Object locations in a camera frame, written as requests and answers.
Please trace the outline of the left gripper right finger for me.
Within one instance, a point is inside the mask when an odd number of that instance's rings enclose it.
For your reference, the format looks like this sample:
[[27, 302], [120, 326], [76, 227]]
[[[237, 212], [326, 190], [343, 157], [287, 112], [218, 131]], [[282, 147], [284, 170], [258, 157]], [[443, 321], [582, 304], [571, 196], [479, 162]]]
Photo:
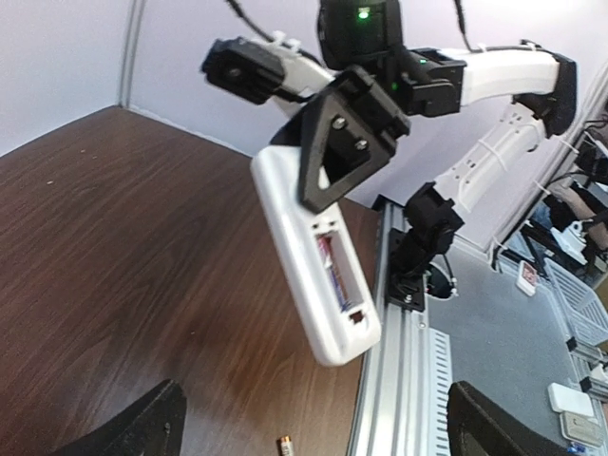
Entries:
[[565, 448], [522, 424], [466, 381], [450, 386], [447, 433], [452, 455], [563, 455]]

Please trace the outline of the white remote control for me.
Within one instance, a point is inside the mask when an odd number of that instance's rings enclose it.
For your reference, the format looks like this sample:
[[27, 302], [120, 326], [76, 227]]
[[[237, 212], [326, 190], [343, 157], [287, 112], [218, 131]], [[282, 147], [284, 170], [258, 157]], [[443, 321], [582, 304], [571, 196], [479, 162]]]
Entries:
[[[323, 366], [343, 366], [379, 342], [381, 323], [339, 205], [318, 214], [305, 208], [297, 194], [299, 165], [299, 147], [269, 145], [253, 158], [251, 171], [313, 355]], [[321, 236], [332, 239], [351, 302], [345, 312], [323, 267]]]

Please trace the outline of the gold battery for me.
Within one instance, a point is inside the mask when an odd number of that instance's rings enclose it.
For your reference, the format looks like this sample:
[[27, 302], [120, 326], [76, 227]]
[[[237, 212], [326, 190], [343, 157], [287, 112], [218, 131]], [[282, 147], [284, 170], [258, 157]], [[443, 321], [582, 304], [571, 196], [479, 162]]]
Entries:
[[295, 456], [294, 442], [289, 435], [279, 437], [276, 443], [280, 456]]

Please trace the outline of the blue purple battery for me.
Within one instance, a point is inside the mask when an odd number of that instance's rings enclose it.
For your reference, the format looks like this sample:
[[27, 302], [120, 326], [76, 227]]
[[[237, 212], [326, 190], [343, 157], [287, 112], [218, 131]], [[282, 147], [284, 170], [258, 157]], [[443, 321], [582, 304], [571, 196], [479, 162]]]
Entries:
[[332, 239], [327, 236], [318, 237], [317, 245], [319, 247], [323, 267], [327, 271], [330, 282], [334, 287], [340, 309], [342, 312], [345, 312], [350, 308], [351, 302], [349, 301], [336, 259], [334, 258]]

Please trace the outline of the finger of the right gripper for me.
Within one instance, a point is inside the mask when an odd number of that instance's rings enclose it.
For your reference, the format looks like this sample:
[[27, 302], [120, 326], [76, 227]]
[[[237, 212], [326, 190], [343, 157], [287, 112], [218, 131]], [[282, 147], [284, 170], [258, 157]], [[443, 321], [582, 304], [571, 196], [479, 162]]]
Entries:
[[386, 166], [395, 152], [366, 132], [337, 101], [323, 101], [316, 123], [303, 122], [297, 194], [302, 205], [321, 213]]

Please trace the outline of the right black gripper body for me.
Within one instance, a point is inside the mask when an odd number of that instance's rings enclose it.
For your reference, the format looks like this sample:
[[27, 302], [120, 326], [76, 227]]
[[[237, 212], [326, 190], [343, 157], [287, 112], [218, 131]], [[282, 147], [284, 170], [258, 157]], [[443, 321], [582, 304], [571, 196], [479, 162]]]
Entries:
[[304, 104], [272, 137], [270, 145], [301, 146], [306, 115], [316, 123], [323, 101], [337, 101], [338, 113], [354, 117], [389, 152], [395, 152], [398, 140], [410, 133], [410, 120], [361, 66], [349, 66]]

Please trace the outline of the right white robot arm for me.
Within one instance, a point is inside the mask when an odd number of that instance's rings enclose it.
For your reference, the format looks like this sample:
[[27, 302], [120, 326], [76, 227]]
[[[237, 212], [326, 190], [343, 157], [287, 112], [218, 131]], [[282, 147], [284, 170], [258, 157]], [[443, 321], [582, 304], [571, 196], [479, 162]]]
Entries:
[[[588, 68], [584, 48], [588, 19], [607, 17], [604, 1], [465, 1], [468, 39], [488, 46], [506, 46], [531, 39]], [[315, 36], [316, 1], [261, 1], [257, 6], [265, 27], [282, 30], [320, 52]], [[461, 48], [457, 13], [450, 1], [404, 1], [401, 4], [404, 40], [412, 48]], [[505, 97], [479, 101], [460, 113], [438, 119], [416, 117], [409, 137], [399, 142], [390, 164], [357, 186], [340, 203], [369, 207], [378, 195], [403, 203], [424, 182], [445, 171], [485, 134], [504, 112]], [[540, 172], [544, 152], [523, 159], [513, 176], [495, 184], [467, 217], [466, 238], [486, 242], [521, 203], [523, 183]]]

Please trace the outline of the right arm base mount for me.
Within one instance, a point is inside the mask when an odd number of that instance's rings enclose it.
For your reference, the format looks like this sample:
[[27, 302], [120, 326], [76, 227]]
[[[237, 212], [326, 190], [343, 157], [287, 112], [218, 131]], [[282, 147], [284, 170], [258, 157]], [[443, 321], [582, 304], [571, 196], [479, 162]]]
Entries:
[[453, 199], [446, 199], [425, 183], [406, 203], [403, 216], [405, 231], [389, 231], [389, 266], [385, 299], [407, 311], [426, 308], [425, 272], [430, 262], [446, 253], [464, 220], [454, 209]]

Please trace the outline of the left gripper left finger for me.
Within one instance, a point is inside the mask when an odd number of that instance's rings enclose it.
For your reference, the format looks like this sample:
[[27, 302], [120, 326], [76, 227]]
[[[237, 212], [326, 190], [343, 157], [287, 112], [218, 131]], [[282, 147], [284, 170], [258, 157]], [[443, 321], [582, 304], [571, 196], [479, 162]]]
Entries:
[[55, 455], [179, 455], [186, 397], [170, 379], [160, 382], [121, 413]]

